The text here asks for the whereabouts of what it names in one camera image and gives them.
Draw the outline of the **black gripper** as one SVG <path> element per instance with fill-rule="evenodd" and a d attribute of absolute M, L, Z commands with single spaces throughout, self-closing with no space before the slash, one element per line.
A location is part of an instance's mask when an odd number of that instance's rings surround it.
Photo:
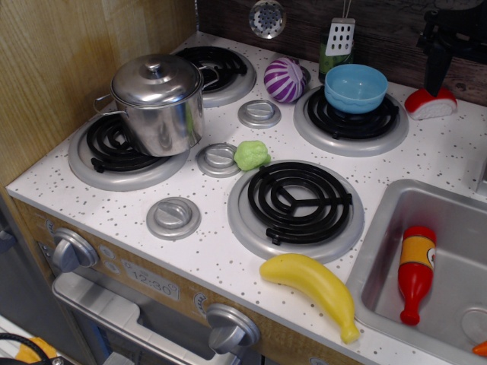
<path fill-rule="evenodd" d="M 424 89 L 439 94 L 452 56 L 470 61 L 486 60 L 486 8 L 431 10 L 417 47 L 427 54 Z"/>

